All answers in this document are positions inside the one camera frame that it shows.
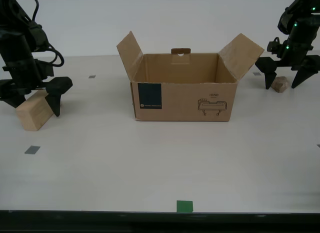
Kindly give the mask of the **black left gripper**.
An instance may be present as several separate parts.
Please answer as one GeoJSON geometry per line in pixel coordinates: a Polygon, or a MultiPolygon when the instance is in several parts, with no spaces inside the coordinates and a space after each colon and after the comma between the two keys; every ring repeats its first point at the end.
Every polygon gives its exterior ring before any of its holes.
{"type": "Polygon", "coordinates": [[[24,95],[32,90],[45,88],[48,105],[56,117],[60,116],[61,96],[73,86],[69,77],[55,77],[49,82],[44,82],[49,77],[49,65],[38,59],[6,61],[2,68],[11,75],[11,79],[0,80],[2,102],[17,108],[26,101],[24,95]]]}

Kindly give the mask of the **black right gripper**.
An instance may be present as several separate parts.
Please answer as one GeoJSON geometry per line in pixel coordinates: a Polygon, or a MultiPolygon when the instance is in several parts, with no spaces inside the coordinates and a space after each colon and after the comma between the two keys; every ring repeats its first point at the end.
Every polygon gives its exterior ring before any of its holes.
{"type": "Polygon", "coordinates": [[[276,52],[279,61],[271,57],[259,57],[255,62],[255,66],[264,74],[267,90],[274,82],[277,76],[276,69],[279,67],[292,67],[292,71],[297,71],[291,85],[292,89],[320,71],[320,56],[307,55],[307,52],[313,49],[312,36],[290,35],[282,44],[279,37],[276,37],[276,42],[279,43],[276,52]]]}

